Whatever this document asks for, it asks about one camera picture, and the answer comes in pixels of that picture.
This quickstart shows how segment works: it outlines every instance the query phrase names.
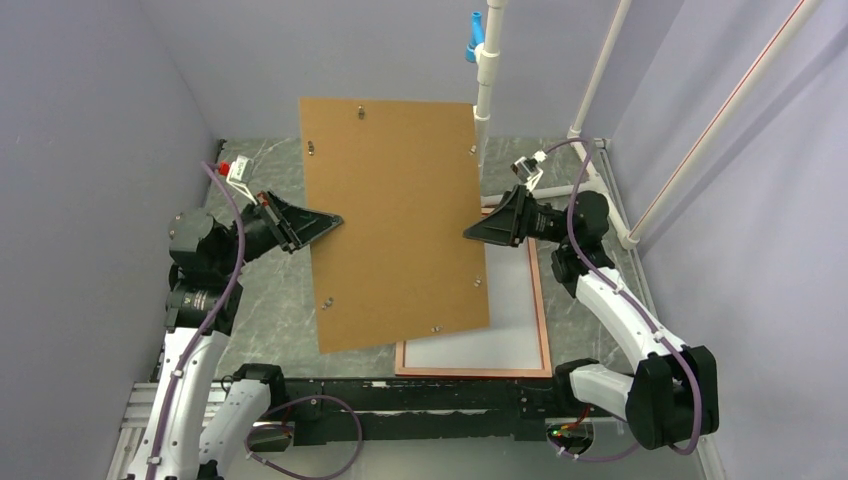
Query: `black cable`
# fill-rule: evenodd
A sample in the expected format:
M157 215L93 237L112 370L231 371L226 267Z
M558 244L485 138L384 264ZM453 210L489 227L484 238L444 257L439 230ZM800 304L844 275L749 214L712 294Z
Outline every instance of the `black cable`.
M527 385L516 385L516 386L518 388L522 389L522 390L532 390L534 392L553 392L554 391L554 387L538 388L538 387L528 387Z
M227 388L227 386L226 386L226 385L224 385L224 382L227 380L227 378L229 378L229 379L230 379L230 385L232 385L232 384L233 384L233 381L235 381L235 378L233 378L233 376L232 376L232 375L224 375L223 377L221 377L221 380L220 380L220 382L221 382L221 390L223 390L223 391L227 394L227 396L229 396L229 395L230 395L230 389L229 389L229 388Z

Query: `white pvc pipe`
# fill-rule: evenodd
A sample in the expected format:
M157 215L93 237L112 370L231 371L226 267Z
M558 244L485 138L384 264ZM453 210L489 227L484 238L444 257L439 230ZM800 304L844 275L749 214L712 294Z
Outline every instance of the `white pvc pipe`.
M657 194L654 201L648 206L645 214L636 222L633 230L626 238L625 247L633 248L636 246L645 229L655 221L657 212L673 196L675 189L688 179L692 173L692 167L703 157L722 127L725 126L728 119L733 116L736 109L745 100L745 97L748 96L757 82L763 77L769 65L780 55L783 48L789 44L790 40L798 33L820 3L821 0L801 0L798 2L798 5L795 6L795 9L792 10L792 13L783 22L777 33L766 44L748 71L745 72L742 80L739 81L736 88L733 89L733 92L724 101L724 104L718 110L718 113L715 114L709 125L707 125L707 128L701 133L701 136L698 137L692 148L689 149L689 153L686 154L683 161L680 162L680 165L677 166L677 169L671 175L671 178L668 179L660 190L660 193Z
M627 10L630 9L630 0L621 0L618 2L618 8L615 11L615 16L610 24L607 38L604 40L604 46L601 47L601 54L598 56L598 61L595 63L595 69L592 71L592 78L589 80L589 86L586 87L586 93L583 95L583 101L580 103L580 109L577 110L577 118L568 129L569 137L579 137L580 131L583 130L583 121L586 120L586 114L589 113L589 106L592 105L592 100L595 98L595 92L598 91L598 85L601 83L601 77L604 75L604 70L607 68L612 48L615 46L615 41L618 39L618 34L621 32L621 26L624 24L624 18L627 16Z
M501 26L503 11L508 0L488 0L489 11L486 14L485 40L474 49L477 59L477 105L474 106L474 127L477 132L478 165L483 168L486 156L486 142L489 139L489 107L492 100L492 86L498 73L498 60L501 54Z

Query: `cardboard board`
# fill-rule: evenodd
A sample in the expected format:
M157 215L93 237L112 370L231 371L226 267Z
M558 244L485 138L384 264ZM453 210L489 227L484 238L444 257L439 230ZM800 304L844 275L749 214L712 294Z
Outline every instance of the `cardboard board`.
M536 245L486 245L488 328L398 342L398 375L550 378Z
M307 205L344 218L311 247L319 350L487 326L484 246L462 237L480 218L471 106L302 98L300 116Z

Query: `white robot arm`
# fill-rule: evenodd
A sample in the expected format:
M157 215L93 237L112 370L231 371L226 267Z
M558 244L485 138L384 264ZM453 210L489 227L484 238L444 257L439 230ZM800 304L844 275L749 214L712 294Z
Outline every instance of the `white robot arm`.
M528 175L536 165L530 167L524 169ZM551 255L555 278L600 319L627 356L633 375L614 372L595 359L557 366L555 389L563 403L603 408L627 421L643 447L654 449L691 437L696 415L693 392L700 390L700 434L714 432L718 428L715 358L706 347L690 348L669 332L624 284L602 244L609 229L606 198L581 192L574 208L575 240L596 270L584 264L568 238L569 212L538 204L526 184L505 193L498 207L464 235L511 247L526 237L558 243ZM678 358L693 372L694 390Z
M208 167L207 174L223 189ZM246 188L242 193L253 198ZM161 381L128 480L220 479L254 422L288 401L279 366L245 364L203 428L210 386L241 299L235 267L276 247L294 253L342 224L337 215L296 207L270 191L257 197L230 228L201 210L171 222L174 266Z

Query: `purple-gray wall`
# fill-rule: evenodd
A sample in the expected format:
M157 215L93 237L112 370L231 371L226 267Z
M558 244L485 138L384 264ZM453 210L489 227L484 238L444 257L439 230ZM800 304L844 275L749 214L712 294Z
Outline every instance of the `purple-gray wall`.
M105 477L214 143L137 1L0 6L0 477Z
M585 131L610 136L682 0L634 2ZM216 135L297 136L301 96L477 99L465 61L484 0L142 0ZM618 0L510 2L492 135L556 136L577 114ZM651 20L648 28L643 19Z
M687 0L613 135L639 218L795 0ZM639 249L719 364L732 479L848 477L848 8L822 2Z

